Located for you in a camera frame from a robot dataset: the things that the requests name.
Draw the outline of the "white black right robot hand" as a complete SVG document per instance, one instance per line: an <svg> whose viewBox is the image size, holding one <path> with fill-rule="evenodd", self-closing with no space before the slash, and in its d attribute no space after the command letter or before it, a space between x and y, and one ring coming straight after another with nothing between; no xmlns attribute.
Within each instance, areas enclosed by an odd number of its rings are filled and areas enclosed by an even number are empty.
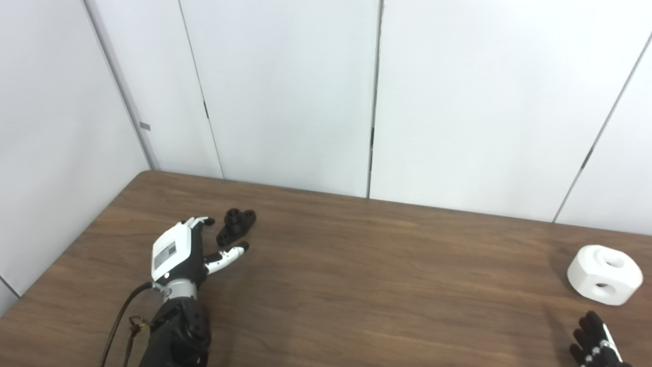
<svg viewBox="0 0 652 367"><path fill-rule="evenodd" d="M593 310L578 320L569 353L577 366L631 366L624 361L603 319Z"/></svg>

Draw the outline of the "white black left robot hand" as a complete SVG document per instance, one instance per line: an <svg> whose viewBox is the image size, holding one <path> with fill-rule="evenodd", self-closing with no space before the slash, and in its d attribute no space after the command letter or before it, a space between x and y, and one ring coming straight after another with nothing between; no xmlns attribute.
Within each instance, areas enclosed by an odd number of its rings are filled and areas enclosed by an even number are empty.
<svg viewBox="0 0 652 367"><path fill-rule="evenodd" d="M166 286L186 279L199 286L207 276L225 269L249 250L250 244L242 242L204 255L203 227L214 223L214 218L189 218L166 230L153 244L151 277L154 283Z"/></svg>

